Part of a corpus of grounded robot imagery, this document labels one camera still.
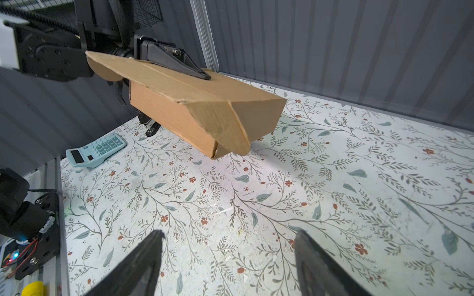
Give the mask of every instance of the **wire mesh basket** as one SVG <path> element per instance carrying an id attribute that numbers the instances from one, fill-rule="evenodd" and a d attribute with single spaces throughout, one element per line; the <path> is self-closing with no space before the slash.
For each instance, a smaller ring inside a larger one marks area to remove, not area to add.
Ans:
<path id="1" fill-rule="evenodd" d="M 0 4 L 33 11 L 76 27 L 74 0 L 0 0 Z M 135 29 L 148 27 L 163 21 L 158 0 L 133 0 L 133 9 Z"/>

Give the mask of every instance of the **folded cardboard flap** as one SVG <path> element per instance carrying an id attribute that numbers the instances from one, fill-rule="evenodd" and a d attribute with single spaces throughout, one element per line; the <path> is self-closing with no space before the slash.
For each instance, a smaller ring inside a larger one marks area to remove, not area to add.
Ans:
<path id="1" fill-rule="evenodd" d="M 130 103 L 205 155 L 246 155 L 250 142 L 275 129 L 286 99 L 206 71 L 203 80 L 145 61 L 86 52 L 109 81 L 130 80 Z"/>

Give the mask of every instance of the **black bracket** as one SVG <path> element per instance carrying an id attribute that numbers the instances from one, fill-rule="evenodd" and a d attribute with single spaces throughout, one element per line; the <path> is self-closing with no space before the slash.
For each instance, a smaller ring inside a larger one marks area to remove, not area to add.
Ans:
<path id="1" fill-rule="evenodd" d="M 59 196 L 56 190 L 50 190 L 50 192 L 36 200 L 35 204 L 41 206 L 43 210 L 54 212 L 53 216 L 55 217 L 55 221 L 46 233 L 39 234 L 37 248 L 31 258 L 23 263 L 20 269 L 15 273 L 16 280 L 20 280 L 26 275 L 32 274 L 59 253 L 59 202 Z M 22 252 L 25 248 L 26 246 L 21 246 L 19 251 Z M 27 258 L 31 254 L 33 249 L 33 246 L 31 246 L 22 258 L 19 258 L 18 263 L 16 264 L 17 267 L 24 258 Z"/>
<path id="2" fill-rule="evenodd" d="M 135 35 L 133 44 L 136 60 L 149 61 L 180 73 L 210 80 L 209 74 L 199 68 L 184 49 L 175 44 L 139 35 Z"/>
<path id="3" fill-rule="evenodd" d="M 14 23 L 9 26 L 15 32 L 20 72 L 62 82 L 93 75 L 74 34 Z"/>

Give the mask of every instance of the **table surface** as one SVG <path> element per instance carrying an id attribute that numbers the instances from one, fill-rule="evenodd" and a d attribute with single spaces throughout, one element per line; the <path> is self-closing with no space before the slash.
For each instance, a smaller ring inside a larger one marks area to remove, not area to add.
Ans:
<path id="1" fill-rule="evenodd" d="M 299 229 L 374 295 L 473 293 L 474 136 L 250 84 L 288 103 L 247 156 L 213 161 L 135 118 L 99 167 L 62 160 L 72 295 L 153 229 L 156 295 L 300 295 Z"/>

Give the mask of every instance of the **cardboard edge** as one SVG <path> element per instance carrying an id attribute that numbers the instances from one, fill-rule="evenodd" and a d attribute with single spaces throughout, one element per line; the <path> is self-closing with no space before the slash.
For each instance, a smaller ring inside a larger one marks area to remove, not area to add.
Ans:
<path id="1" fill-rule="evenodd" d="M 113 70 L 107 68 L 106 66 L 100 64 L 99 62 L 95 61 L 93 57 L 87 55 L 87 64 L 89 67 L 100 77 L 107 81 L 120 81 L 123 77 Z"/>
<path id="2" fill-rule="evenodd" d="M 239 155 L 250 152 L 247 133 L 230 102 L 194 102 L 185 105 L 194 120 L 219 145 Z"/>
<path id="3" fill-rule="evenodd" d="M 211 157 L 211 159 L 216 160 L 217 158 L 220 158 L 224 155 L 229 154 L 230 151 L 224 148 L 222 145 L 219 145 L 219 143 L 216 142 L 216 149 L 214 151 L 214 155 Z"/>

